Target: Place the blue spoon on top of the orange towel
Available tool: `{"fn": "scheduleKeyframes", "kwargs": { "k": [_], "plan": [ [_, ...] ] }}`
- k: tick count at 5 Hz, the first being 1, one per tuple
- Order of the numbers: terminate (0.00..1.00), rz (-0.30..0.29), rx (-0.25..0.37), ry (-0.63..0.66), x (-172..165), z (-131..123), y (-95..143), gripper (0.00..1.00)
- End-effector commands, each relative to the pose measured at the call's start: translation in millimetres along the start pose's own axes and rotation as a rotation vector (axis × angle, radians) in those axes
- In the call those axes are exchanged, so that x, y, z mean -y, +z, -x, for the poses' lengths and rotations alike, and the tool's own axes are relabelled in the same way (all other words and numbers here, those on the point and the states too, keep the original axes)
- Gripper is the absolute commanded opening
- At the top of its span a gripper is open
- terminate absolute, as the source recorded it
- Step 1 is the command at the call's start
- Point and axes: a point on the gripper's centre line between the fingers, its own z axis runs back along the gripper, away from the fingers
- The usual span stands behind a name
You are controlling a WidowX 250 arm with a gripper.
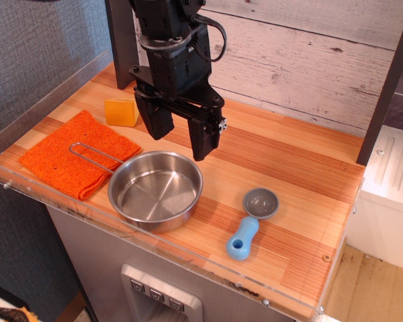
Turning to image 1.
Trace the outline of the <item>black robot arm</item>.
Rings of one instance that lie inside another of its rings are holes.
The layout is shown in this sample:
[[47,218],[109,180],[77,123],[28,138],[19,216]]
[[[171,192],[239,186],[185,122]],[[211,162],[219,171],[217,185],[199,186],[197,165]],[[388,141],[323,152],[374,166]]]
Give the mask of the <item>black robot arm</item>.
[[149,134],[159,140],[174,128],[173,116],[187,120],[193,158],[203,160],[226,129],[223,98],[210,86],[212,63],[208,28],[224,39],[225,29],[200,15],[205,1],[131,1],[140,45],[148,66],[133,66],[135,99]]

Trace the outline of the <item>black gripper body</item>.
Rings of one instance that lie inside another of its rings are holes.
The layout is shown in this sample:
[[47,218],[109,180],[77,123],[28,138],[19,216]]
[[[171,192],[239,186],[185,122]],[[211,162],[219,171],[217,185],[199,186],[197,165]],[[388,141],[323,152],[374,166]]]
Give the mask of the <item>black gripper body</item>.
[[136,92],[157,97],[171,114],[187,121],[197,119],[226,127],[222,116],[224,100],[210,86],[215,58],[210,54],[206,23],[144,23],[140,45],[148,66],[134,66]]

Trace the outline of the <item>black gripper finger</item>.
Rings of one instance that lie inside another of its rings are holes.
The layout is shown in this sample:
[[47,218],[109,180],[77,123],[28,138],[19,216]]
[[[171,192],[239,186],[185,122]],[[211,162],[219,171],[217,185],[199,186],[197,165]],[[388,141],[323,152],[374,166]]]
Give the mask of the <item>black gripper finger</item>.
[[218,147],[220,139],[219,126],[216,123],[193,118],[188,121],[188,128],[193,159],[202,161]]
[[154,140],[163,138],[174,129],[171,112],[157,97],[147,97],[141,92],[135,92],[134,96],[140,116]]

